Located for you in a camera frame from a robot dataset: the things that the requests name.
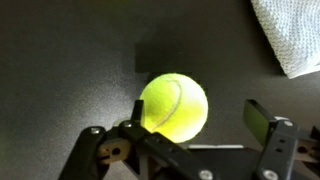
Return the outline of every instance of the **tennis ball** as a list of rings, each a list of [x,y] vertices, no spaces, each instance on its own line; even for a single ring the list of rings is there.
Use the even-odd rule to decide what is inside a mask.
[[[200,85],[181,74],[164,74],[143,90],[141,125],[175,143],[192,139],[208,115],[208,101]]]

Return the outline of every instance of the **tennis ball seam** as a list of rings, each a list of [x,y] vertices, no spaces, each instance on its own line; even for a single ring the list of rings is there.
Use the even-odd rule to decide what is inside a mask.
[[[179,81],[172,79],[172,78],[169,78],[169,77],[166,80],[168,82],[174,82],[179,87],[179,96],[177,98],[177,101],[174,103],[174,105],[172,106],[172,108],[168,112],[168,114],[166,114],[166,116],[164,116],[153,128],[150,129],[152,132],[155,131],[155,129],[157,129],[158,127],[162,126],[165,122],[167,122],[168,119],[170,119],[170,117],[173,115],[173,113],[177,110],[177,108],[180,104],[180,101],[181,101],[182,87],[181,87],[181,84],[179,83]]]

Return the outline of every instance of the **white towel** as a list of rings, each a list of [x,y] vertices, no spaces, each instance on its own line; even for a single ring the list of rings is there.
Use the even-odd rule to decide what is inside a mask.
[[[251,0],[289,79],[320,70],[320,0]]]

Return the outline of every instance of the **screw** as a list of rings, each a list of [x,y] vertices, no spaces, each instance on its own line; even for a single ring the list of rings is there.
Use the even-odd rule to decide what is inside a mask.
[[[287,125],[287,126],[293,126],[293,123],[290,122],[290,121],[284,121],[284,124]]]
[[[124,125],[124,127],[131,127],[132,126],[131,122],[129,122],[129,121],[124,122],[123,125]]]
[[[276,172],[266,169],[263,170],[263,176],[267,179],[267,180],[278,180],[279,176]]]
[[[199,177],[201,180],[211,180],[213,179],[213,175],[212,175],[212,172],[205,169],[205,170],[201,170],[199,172]]]
[[[91,128],[91,134],[99,134],[100,129],[99,128]]]

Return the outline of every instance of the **dark surface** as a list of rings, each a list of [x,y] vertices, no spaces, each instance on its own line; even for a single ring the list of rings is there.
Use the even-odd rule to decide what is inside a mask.
[[[2,0],[0,23],[1,179],[57,179],[81,130],[129,117],[152,73],[207,90],[191,143],[260,148],[241,120],[249,98],[303,128],[319,121],[320,73],[283,75],[249,0]],[[117,163],[108,177],[129,174]]]

